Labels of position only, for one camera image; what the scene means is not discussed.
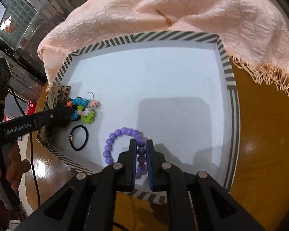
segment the wooden table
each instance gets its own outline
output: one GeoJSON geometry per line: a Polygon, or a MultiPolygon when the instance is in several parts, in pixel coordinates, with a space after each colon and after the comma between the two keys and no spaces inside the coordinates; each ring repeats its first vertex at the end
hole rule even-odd
{"type": "MultiPolygon", "coordinates": [[[[266,230],[274,230],[289,209],[289,98],[275,85],[257,85],[249,74],[233,65],[241,110],[241,139],[231,195],[266,230]]],[[[45,101],[43,91],[36,111],[45,101]]],[[[34,138],[34,165],[42,203],[76,172],[34,138]]],[[[27,148],[30,158],[30,143],[27,148]]],[[[27,198],[33,210],[37,196],[32,172],[26,174],[27,198]]],[[[168,230],[166,206],[118,194],[115,221],[132,231],[168,230]]]]}

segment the black hair tie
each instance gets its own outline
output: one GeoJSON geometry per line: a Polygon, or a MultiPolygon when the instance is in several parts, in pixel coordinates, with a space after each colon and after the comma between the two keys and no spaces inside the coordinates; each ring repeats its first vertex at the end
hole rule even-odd
{"type": "Polygon", "coordinates": [[[78,125],[78,126],[74,127],[74,128],[72,129],[69,137],[68,137],[68,141],[69,141],[72,149],[74,149],[75,151],[80,151],[80,150],[82,150],[82,149],[86,146],[86,144],[87,144],[87,142],[88,142],[88,139],[89,139],[89,132],[88,132],[87,128],[86,128],[84,125],[78,125]],[[85,143],[84,143],[80,148],[75,148],[75,146],[73,145],[73,141],[74,141],[73,132],[74,132],[74,130],[75,130],[76,128],[80,128],[80,127],[83,128],[83,129],[85,130],[85,132],[86,132],[86,140],[85,140],[85,143]]]}

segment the purple bead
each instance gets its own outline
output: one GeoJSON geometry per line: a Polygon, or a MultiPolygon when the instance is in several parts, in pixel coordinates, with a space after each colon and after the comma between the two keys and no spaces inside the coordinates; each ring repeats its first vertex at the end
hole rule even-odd
{"type": "Polygon", "coordinates": [[[107,158],[105,159],[105,162],[106,162],[107,164],[111,164],[111,163],[113,162],[113,158],[112,158],[112,157],[107,157],[107,158]]]}
{"type": "Polygon", "coordinates": [[[140,168],[140,166],[137,166],[136,167],[136,174],[139,174],[139,173],[141,173],[141,168],[140,168]]]}
{"type": "Polygon", "coordinates": [[[121,128],[121,133],[122,133],[123,135],[126,134],[126,131],[127,131],[127,128],[125,128],[125,127],[121,128]]]}
{"type": "Polygon", "coordinates": [[[147,169],[141,171],[141,175],[145,176],[148,173],[147,169]]]}
{"type": "Polygon", "coordinates": [[[122,135],[121,130],[119,130],[119,129],[115,130],[115,135],[116,136],[121,136],[122,135]]]}
{"type": "Polygon", "coordinates": [[[147,165],[146,164],[138,164],[138,167],[140,167],[141,170],[146,170],[147,165]]]}
{"type": "Polygon", "coordinates": [[[105,146],[105,150],[106,151],[111,151],[113,149],[113,147],[111,145],[106,145],[105,146]]]}
{"type": "Polygon", "coordinates": [[[111,157],[111,153],[110,153],[109,151],[105,151],[105,152],[103,152],[103,156],[104,156],[105,158],[111,157]]]}
{"type": "Polygon", "coordinates": [[[142,140],[142,135],[139,135],[139,134],[138,134],[138,135],[135,135],[134,137],[135,137],[135,139],[136,139],[137,141],[138,141],[138,140],[142,140]]]}
{"type": "Polygon", "coordinates": [[[140,156],[143,156],[145,154],[145,148],[144,147],[140,147],[137,149],[137,154],[139,154],[140,156]]]}
{"type": "Polygon", "coordinates": [[[117,136],[115,135],[115,133],[111,133],[111,134],[109,135],[109,138],[110,138],[111,140],[115,140],[115,139],[117,138],[117,136]]]}
{"type": "Polygon", "coordinates": [[[126,134],[127,136],[131,136],[131,135],[132,135],[132,132],[133,132],[133,130],[130,129],[130,128],[128,128],[128,129],[125,131],[125,134],[126,134]]]}
{"type": "Polygon", "coordinates": [[[107,145],[113,145],[113,143],[114,143],[114,141],[111,140],[111,139],[107,139],[107,140],[106,140],[106,144],[107,144],[107,145]]]}
{"type": "Polygon", "coordinates": [[[145,159],[144,156],[138,156],[137,161],[138,161],[140,164],[144,164],[145,161],[146,161],[146,159],[145,159]]]}
{"type": "Polygon", "coordinates": [[[139,170],[136,169],[136,174],[135,174],[136,179],[140,179],[141,175],[142,175],[141,169],[139,169],[139,170]]]}
{"type": "Polygon", "coordinates": [[[138,147],[144,147],[145,146],[145,141],[144,140],[138,140],[137,141],[138,147]]]}
{"type": "Polygon", "coordinates": [[[140,132],[137,129],[133,130],[132,132],[133,137],[135,137],[135,135],[138,135],[138,134],[140,134],[140,132]]]}

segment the black cable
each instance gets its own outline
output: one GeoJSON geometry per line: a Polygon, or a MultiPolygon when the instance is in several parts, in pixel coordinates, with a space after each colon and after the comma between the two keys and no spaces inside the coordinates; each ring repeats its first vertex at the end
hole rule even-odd
{"type": "Polygon", "coordinates": [[[129,231],[126,227],[124,227],[123,225],[116,223],[116,222],[113,223],[113,226],[122,230],[122,231],[129,231]]]}
{"type": "MultiPolygon", "coordinates": [[[[22,107],[20,106],[18,99],[15,95],[14,89],[9,86],[10,90],[12,91],[12,94],[14,96],[14,100],[21,111],[22,115],[25,116],[25,112],[23,111],[22,107]]],[[[40,192],[39,192],[39,186],[38,186],[38,181],[36,180],[36,174],[35,174],[35,169],[34,169],[34,161],[33,161],[33,139],[32,139],[32,133],[30,132],[30,156],[31,156],[31,168],[32,168],[32,173],[33,173],[33,178],[34,178],[34,183],[35,183],[35,188],[36,188],[36,194],[38,196],[38,206],[41,206],[41,197],[40,197],[40,192]]]]}

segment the metal screw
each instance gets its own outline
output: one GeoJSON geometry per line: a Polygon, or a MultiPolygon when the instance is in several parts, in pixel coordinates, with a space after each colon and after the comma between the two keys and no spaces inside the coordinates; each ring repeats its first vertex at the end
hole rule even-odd
{"type": "Polygon", "coordinates": [[[114,169],[121,169],[121,168],[123,168],[123,164],[119,163],[119,162],[116,162],[116,163],[113,164],[113,168],[114,169]]]}
{"type": "Polygon", "coordinates": [[[162,168],[163,168],[163,169],[170,169],[170,168],[171,168],[171,164],[170,164],[169,162],[164,162],[164,163],[162,164],[162,168]]]}
{"type": "Polygon", "coordinates": [[[83,179],[85,179],[87,177],[87,175],[84,173],[84,172],[80,172],[80,173],[78,173],[77,175],[76,175],[76,178],[78,179],[78,180],[83,180],[83,179]]]}
{"type": "Polygon", "coordinates": [[[208,177],[208,173],[205,172],[205,171],[199,171],[199,172],[198,172],[198,176],[199,176],[200,178],[202,178],[202,179],[205,179],[205,178],[208,177]]]}

